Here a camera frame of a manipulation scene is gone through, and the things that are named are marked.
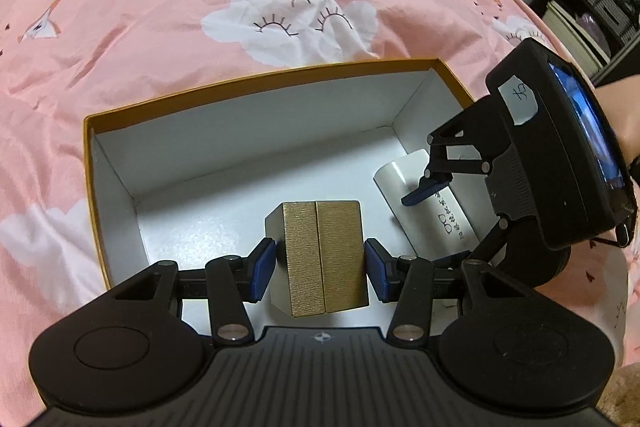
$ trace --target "bed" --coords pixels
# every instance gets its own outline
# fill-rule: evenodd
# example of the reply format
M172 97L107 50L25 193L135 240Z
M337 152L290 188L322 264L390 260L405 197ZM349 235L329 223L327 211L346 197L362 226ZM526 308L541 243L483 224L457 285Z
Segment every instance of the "bed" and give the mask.
M569 58L520 0L2 0L0 424L24 425L43 407L28 373L33 339L105 290L82 167L86 115L377 58L439 57L478 98L487 72L528 37ZM626 280L625 255L593 243L542 291L599 325L623 363Z

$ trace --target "blue screen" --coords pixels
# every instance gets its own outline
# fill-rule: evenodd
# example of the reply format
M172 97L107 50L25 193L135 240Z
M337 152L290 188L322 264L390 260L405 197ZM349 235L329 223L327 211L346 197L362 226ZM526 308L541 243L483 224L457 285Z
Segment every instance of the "blue screen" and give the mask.
M549 64L549 67L551 67L551 70L556 74L569 100L571 100L574 112L589 141L589 145L598 162L605 183L610 187L624 187L625 181L622 177L620 167L618 167L613 155L609 151L602 124L598 120L591 102L585 95L584 88L571 74L566 73L553 64Z

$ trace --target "pink blanket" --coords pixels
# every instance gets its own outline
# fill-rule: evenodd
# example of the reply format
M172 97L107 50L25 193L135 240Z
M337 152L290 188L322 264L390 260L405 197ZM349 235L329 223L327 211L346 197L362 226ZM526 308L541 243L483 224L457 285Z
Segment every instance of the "pink blanket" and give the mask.
M440 57L478 97L485 74L529 36L566 53L520 0L2 0L0 424L42 409L27 367L33 339L104 291L86 115L261 71L392 57ZM625 259L580 248L546 292L604 328L620 360Z

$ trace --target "person's arm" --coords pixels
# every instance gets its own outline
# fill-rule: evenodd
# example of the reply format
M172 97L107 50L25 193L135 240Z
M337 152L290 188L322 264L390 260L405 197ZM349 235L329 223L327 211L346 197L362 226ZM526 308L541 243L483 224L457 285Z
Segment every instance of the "person's arm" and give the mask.
M596 89L627 165L640 156L640 74Z

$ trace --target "screw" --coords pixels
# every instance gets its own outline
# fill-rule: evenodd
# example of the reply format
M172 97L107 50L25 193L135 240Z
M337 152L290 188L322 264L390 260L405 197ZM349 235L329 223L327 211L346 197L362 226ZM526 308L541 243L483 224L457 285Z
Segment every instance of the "screw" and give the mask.
M424 330L414 324L403 324L394 328L393 336L401 341L416 341L424 336Z
M239 341L249 334L249 330L242 324L225 324L218 328L218 336L226 341Z

